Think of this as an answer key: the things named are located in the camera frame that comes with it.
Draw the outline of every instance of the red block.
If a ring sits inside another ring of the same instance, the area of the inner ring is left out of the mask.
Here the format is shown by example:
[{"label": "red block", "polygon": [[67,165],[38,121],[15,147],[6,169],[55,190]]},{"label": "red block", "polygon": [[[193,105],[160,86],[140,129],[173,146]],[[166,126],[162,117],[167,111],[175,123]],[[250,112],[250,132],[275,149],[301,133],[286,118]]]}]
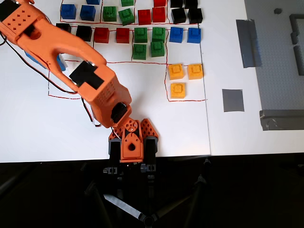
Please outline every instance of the red block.
[{"label": "red block", "polygon": [[166,0],[154,0],[154,7],[166,6]]},{"label": "red block", "polygon": [[153,8],[153,22],[166,22],[164,7]]},{"label": "red block", "polygon": [[116,42],[119,44],[130,43],[130,29],[129,28],[117,28],[116,29]]},{"label": "red block", "polygon": [[150,25],[151,24],[151,11],[149,9],[138,11],[138,24]]},{"label": "red block", "polygon": [[109,28],[95,28],[94,41],[96,43],[109,43],[110,31]]}]

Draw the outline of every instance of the toy block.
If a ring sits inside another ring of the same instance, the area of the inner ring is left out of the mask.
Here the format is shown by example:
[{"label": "toy block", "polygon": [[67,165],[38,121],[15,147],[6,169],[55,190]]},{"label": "toy block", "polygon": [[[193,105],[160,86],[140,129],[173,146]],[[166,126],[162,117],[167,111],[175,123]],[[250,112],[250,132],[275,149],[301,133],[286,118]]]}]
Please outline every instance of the toy block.
[{"label": "toy block", "polygon": [[60,28],[61,30],[67,31],[69,33],[71,33],[72,30],[70,24],[57,23],[56,27]]},{"label": "toy block", "polygon": [[184,99],[186,96],[185,83],[172,83],[171,84],[171,99]]},{"label": "toy block", "polygon": [[184,77],[184,71],[182,64],[169,65],[169,77],[170,80],[182,79]]},{"label": "toy block", "polygon": [[188,78],[189,80],[193,79],[202,79],[204,76],[203,67],[201,64],[192,64],[188,66]]},{"label": "toy block", "polygon": [[147,28],[135,28],[134,42],[135,43],[147,43],[148,42],[148,29]]},{"label": "toy block", "polygon": [[156,42],[156,41],[165,42],[165,33],[166,33],[165,28],[154,27],[152,29],[152,42]]},{"label": "toy block", "polygon": [[201,40],[200,28],[189,28],[188,30],[188,43],[199,44]]},{"label": "toy block", "polygon": [[183,33],[184,33],[183,28],[171,27],[169,42],[181,43]]},{"label": "toy block", "polygon": [[92,28],[90,26],[78,25],[76,36],[83,39],[86,42],[91,42]]},{"label": "toy block", "polygon": [[196,9],[198,7],[198,0],[184,0],[185,9]]},{"label": "toy block", "polygon": [[81,11],[80,11],[81,20],[94,21],[95,20],[95,14],[96,14],[95,6],[83,5],[81,7]]},{"label": "toy block", "polygon": [[153,8],[153,22],[166,22],[166,12],[164,7]]},{"label": "toy block", "polygon": [[119,11],[118,14],[123,26],[130,25],[135,22],[131,9]]},{"label": "toy block", "polygon": [[63,4],[61,6],[62,19],[75,20],[76,18],[76,6],[73,4]]},{"label": "toy block", "polygon": [[186,22],[186,14],[184,8],[172,9],[171,16],[174,24]]},{"label": "toy block", "polygon": [[150,25],[151,24],[151,11],[149,9],[138,11],[138,25]]},{"label": "toy block", "polygon": [[122,0],[122,7],[133,6],[133,5],[134,5],[133,0]]},{"label": "toy block", "polygon": [[154,0],[154,7],[166,6],[166,0]]},{"label": "toy block", "polygon": [[171,0],[171,8],[182,8],[182,0]]},{"label": "toy block", "polygon": [[146,60],[147,46],[145,44],[134,44],[133,59]]},{"label": "toy block", "polygon": [[95,28],[94,41],[96,43],[109,43],[110,31],[109,28]]},{"label": "toy block", "polygon": [[99,5],[100,0],[86,0],[88,5]]},{"label": "toy block", "polygon": [[116,7],[115,6],[105,6],[103,13],[104,21],[117,21]]},{"label": "toy block", "polygon": [[116,42],[119,44],[130,43],[130,29],[129,28],[117,28],[116,29]]},{"label": "toy block", "polygon": [[165,48],[163,42],[151,42],[151,57],[165,56]]},{"label": "toy block", "polygon": [[189,9],[188,18],[190,24],[197,24],[203,21],[203,15],[201,13],[201,8],[199,9]]}]

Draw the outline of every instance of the yellow block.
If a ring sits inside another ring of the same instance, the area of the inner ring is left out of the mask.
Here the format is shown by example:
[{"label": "yellow block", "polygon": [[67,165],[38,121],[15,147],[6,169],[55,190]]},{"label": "yellow block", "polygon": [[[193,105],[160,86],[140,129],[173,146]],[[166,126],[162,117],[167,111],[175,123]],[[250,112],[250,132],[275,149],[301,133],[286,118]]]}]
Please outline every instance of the yellow block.
[{"label": "yellow block", "polygon": [[169,65],[169,76],[170,80],[182,79],[184,77],[182,64]]},{"label": "yellow block", "polygon": [[189,80],[202,79],[204,76],[201,64],[192,64],[188,66]]},{"label": "yellow block", "polygon": [[186,84],[185,83],[172,83],[171,84],[171,98],[179,99],[186,96]]}]

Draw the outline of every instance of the orange robotic arm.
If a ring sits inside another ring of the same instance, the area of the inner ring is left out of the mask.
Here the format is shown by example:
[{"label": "orange robotic arm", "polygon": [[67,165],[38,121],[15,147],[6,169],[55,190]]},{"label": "orange robotic arm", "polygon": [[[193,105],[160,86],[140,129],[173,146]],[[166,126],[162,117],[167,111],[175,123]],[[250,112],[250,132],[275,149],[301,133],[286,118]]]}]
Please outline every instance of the orange robotic arm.
[{"label": "orange robotic arm", "polygon": [[[94,118],[104,127],[114,127],[121,140],[121,162],[142,162],[143,141],[158,135],[152,126],[146,131],[132,120],[131,96],[106,60],[91,46],[50,24],[33,0],[5,0],[0,4],[0,32],[13,44],[33,56],[68,87],[78,92],[92,107]],[[58,54],[67,53],[84,61],[69,76],[57,63]],[[146,126],[151,123],[145,119]],[[117,138],[111,134],[109,140]]]}]

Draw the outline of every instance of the black floor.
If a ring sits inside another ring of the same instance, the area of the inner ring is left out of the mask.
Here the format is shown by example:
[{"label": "black floor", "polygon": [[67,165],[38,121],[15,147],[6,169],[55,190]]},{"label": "black floor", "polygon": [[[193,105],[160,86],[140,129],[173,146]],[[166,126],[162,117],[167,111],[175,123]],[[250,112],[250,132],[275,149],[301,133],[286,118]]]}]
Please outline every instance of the black floor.
[{"label": "black floor", "polygon": [[[211,157],[207,170],[205,158],[177,160],[157,159],[155,209],[191,192],[203,174],[209,185],[195,227],[304,227],[302,154]],[[101,227],[98,210],[84,197],[90,181],[81,171],[85,162],[100,191],[113,190],[110,177],[102,175],[107,161],[0,164],[0,184],[23,171],[13,188],[0,187],[0,227]],[[126,180],[124,201],[147,212],[145,175],[133,166]],[[112,204],[105,207],[114,227],[144,227]],[[191,199],[153,227],[183,227],[190,207]]]}]

